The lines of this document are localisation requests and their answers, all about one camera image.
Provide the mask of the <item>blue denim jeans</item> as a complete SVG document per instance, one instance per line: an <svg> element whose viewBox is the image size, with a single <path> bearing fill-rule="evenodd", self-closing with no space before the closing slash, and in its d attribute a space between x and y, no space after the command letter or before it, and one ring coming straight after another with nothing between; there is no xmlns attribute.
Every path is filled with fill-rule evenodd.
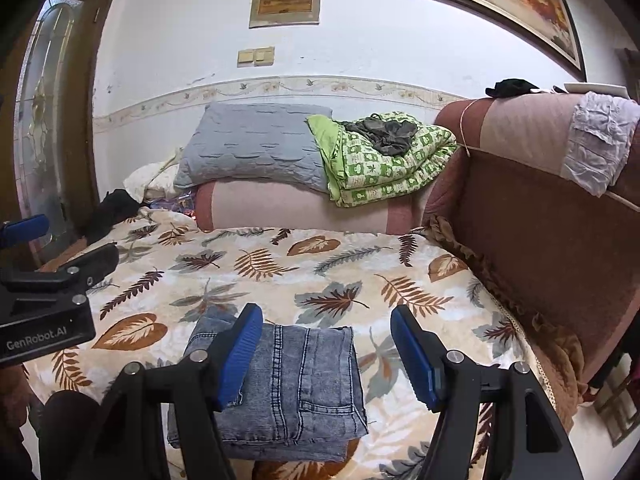
<svg viewBox="0 0 640 480"><path fill-rule="evenodd" d="M234 460L344 462L368 434L352 329L265 323L242 386L215 417Z"/></svg>

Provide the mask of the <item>black cloth at sofa edge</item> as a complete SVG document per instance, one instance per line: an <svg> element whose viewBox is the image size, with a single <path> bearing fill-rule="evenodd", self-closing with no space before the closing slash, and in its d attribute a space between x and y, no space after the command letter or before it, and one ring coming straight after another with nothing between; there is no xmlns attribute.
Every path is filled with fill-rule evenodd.
<svg viewBox="0 0 640 480"><path fill-rule="evenodd" d="M102 240L115 224L134 218L141 206L142 203L137 202L126 190L116 188L113 192L108 192L99 203L88 222L80 229L80 235L85 237L89 245Z"/></svg>

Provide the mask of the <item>cream cushion behind pillow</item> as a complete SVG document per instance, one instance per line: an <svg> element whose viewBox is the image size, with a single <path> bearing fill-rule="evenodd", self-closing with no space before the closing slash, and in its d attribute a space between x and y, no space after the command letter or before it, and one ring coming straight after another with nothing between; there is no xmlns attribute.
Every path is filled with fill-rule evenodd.
<svg viewBox="0 0 640 480"><path fill-rule="evenodd" d="M138 203L171 200L179 195L174 185L178 169L178 164L153 162L134 170L122 187Z"/></svg>

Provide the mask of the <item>leaf pattern beige blanket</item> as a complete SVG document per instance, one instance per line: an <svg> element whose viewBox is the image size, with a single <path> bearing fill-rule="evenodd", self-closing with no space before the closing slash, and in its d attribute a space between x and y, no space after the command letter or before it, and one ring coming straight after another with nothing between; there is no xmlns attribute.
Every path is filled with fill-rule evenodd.
<svg viewBox="0 0 640 480"><path fill-rule="evenodd" d="M144 210L119 223L116 271L90 292L96 338L26 366L40 400L58 390L106 393L130 361L175 363L198 318L254 302L271 324L348 326L361 372L369 431L330 463L243 464L244 478L412 479L436 416L416 400L390 334L404 304L445 347L483 365L542 369L524 330L458 258L420 232L219 229L176 212Z"/></svg>

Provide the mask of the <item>wooden glass panel door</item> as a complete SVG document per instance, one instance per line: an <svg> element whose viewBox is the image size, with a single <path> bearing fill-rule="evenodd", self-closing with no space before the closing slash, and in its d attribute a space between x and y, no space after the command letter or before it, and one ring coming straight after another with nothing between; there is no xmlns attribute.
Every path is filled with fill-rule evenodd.
<svg viewBox="0 0 640 480"><path fill-rule="evenodd" d="M46 235L2 250L2 266L61 255L99 203L91 95L110 1L41 1L1 67L1 219L49 221Z"/></svg>

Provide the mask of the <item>brown sofa with pink cover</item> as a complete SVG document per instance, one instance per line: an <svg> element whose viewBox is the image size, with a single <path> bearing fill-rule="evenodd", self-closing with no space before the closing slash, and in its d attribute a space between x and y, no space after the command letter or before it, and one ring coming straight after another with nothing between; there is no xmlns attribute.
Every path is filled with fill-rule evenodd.
<svg viewBox="0 0 640 480"><path fill-rule="evenodd" d="M561 171L578 96L456 101L437 115L462 147L419 192L352 209L297 186L250 180L198 188L196 222L222 228L402 234L431 214L486 257L523 306L573 332L592 382L639 307L639 154L593 196Z"/></svg>

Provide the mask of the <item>grey quilted pillow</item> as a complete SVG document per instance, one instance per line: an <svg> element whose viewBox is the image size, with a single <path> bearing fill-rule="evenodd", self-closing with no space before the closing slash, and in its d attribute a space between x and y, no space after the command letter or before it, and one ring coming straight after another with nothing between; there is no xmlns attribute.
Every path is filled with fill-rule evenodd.
<svg viewBox="0 0 640 480"><path fill-rule="evenodd" d="M323 162L307 124L329 107L308 104L210 103L184 148L176 188L215 180L269 180L328 190Z"/></svg>

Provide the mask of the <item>white crumpled cloth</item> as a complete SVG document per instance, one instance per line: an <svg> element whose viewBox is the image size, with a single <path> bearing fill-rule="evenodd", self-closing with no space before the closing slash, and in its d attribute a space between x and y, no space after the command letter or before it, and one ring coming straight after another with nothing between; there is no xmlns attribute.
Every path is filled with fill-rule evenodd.
<svg viewBox="0 0 640 480"><path fill-rule="evenodd" d="M574 107L560 176L601 197L616 185L628 162L639 105L589 91Z"/></svg>

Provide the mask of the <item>green patterned folded quilt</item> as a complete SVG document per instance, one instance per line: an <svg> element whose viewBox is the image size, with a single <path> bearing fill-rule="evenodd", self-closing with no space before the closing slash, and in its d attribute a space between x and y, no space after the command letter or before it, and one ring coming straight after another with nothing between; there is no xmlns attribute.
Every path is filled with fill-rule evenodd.
<svg viewBox="0 0 640 480"><path fill-rule="evenodd" d="M405 119L418 127L404 156L386 156L342 122L311 115L306 123L318 146L326 173L330 200L352 208L411 194L424 188L445 169L458 148L454 134L401 112L379 114L384 119Z"/></svg>

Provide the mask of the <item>dark olive crumpled garment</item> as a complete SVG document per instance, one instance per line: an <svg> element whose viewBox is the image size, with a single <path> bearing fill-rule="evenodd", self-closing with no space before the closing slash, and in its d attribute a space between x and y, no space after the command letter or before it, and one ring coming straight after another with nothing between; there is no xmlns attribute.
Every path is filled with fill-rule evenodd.
<svg viewBox="0 0 640 480"><path fill-rule="evenodd" d="M405 119L384 119L379 114L358 119L356 122L342 122L348 132L364 136L382 155L404 156L411 148L418 127Z"/></svg>

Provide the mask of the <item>small gold framed plaque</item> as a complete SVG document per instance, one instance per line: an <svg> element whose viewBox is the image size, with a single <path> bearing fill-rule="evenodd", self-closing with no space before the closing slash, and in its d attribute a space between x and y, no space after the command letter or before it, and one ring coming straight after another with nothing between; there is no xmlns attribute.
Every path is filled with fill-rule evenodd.
<svg viewBox="0 0 640 480"><path fill-rule="evenodd" d="M320 0L252 0L249 28L318 25Z"/></svg>

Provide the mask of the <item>black item on sofa top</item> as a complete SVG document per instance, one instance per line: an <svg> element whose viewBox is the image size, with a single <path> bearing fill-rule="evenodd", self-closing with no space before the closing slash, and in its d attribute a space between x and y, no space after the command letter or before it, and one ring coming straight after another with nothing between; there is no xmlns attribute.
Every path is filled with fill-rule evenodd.
<svg viewBox="0 0 640 480"><path fill-rule="evenodd" d="M503 79L493 87L485 89L486 96L491 99L511 99L526 94L538 93L540 89L529 81L518 78Z"/></svg>

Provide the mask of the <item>beige wall switch plate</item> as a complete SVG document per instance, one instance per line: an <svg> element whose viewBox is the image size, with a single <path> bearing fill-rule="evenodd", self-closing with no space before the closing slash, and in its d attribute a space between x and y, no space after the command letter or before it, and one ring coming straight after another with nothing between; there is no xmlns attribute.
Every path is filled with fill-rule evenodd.
<svg viewBox="0 0 640 480"><path fill-rule="evenodd" d="M245 66L273 66L274 47L245 49L238 52L236 65Z"/></svg>

